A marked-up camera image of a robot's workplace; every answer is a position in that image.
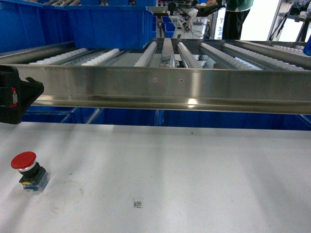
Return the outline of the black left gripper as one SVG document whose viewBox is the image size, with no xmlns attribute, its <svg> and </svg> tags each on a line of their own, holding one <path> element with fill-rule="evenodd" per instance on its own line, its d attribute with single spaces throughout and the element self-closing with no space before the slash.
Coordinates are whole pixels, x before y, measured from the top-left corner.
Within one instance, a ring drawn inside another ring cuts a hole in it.
<svg viewBox="0 0 311 233">
<path fill-rule="evenodd" d="M 18 69 L 0 66 L 0 121 L 19 124 L 31 104 L 44 92 L 43 83 L 19 77 Z"/>
</svg>

